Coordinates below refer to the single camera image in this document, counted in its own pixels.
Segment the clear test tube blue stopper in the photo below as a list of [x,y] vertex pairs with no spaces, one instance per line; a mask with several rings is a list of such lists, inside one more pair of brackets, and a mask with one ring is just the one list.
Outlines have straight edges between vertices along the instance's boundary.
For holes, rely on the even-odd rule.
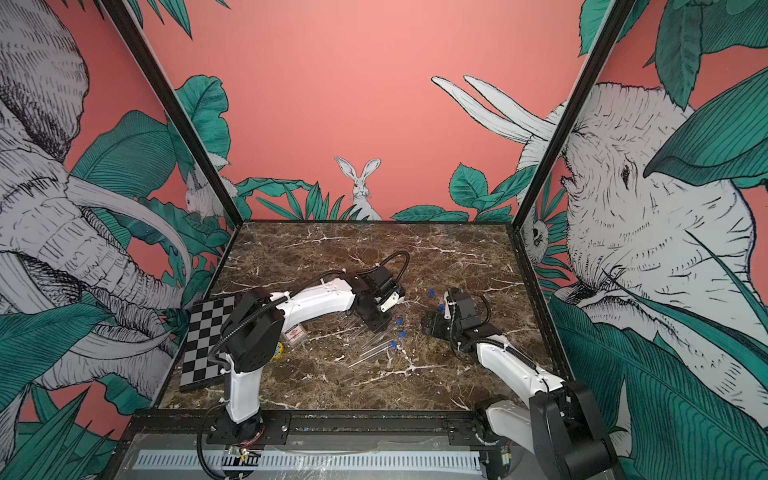
[[347,365],[348,368],[353,368],[354,366],[357,366],[363,362],[368,361],[369,359],[372,359],[379,354],[386,352],[390,349],[396,349],[397,348],[397,342],[392,340],[389,342],[385,342],[381,345],[378,345],[363,354],[361,354],[356,360],[352,361],[350,364]]
[[365,344],[365,349],[362,351],[361,354],[364,352],[381,345],[385,342],[389,341],[396,341],[397,345],[398,343],[406,336],[405,332],[405,322],[403,318],[397,319],[394,323],[389,325],[383,332],[377,334],[372,340],[369,340]]

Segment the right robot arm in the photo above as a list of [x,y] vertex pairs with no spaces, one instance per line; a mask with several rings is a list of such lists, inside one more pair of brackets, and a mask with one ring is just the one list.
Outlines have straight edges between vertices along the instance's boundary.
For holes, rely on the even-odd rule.
[[590,479],[609,472],[623,479],[592,391],[538,365],[490,323],[485,296],[451,288],[443,308],[421,321],[424,335],[448,342],[499,377],[525,403],[498,400],[481,409],[487,428],[530,452],[549,479]]

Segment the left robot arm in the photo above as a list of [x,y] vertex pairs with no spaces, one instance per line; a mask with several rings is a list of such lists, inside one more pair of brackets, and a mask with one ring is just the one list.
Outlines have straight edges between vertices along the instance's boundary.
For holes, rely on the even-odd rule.
[[330,270],[291,291],[270,293],[257,288],[245,294],[207,355],[226,376],[229,419],[240,425],[260,415],[263,369],[283,334],[306,321],[340,312],[356,314],[366,328],[379,332],[387,327],[391,310],[404,301],[403,275],[392,274],[384,265],[359,273]]

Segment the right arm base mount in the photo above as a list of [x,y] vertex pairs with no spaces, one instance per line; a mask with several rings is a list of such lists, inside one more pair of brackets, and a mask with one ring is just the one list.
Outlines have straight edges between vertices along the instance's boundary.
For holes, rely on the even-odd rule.
[[443,427],[454,446],[470,447],[502,447],[518,446],[513,440],[497,435],[491,430],[490,424],[476,412],[468,412],[467,416],[449,417],[443,421]]

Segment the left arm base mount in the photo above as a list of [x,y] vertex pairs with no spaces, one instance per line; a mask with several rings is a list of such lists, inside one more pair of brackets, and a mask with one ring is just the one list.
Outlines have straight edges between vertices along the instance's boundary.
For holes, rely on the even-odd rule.
[[255,416],[235,423],[226,411],[217,413],[207,422],[206,442],[227,446],[284,445],[288,436],[291,414],[282,410],[260,410]]

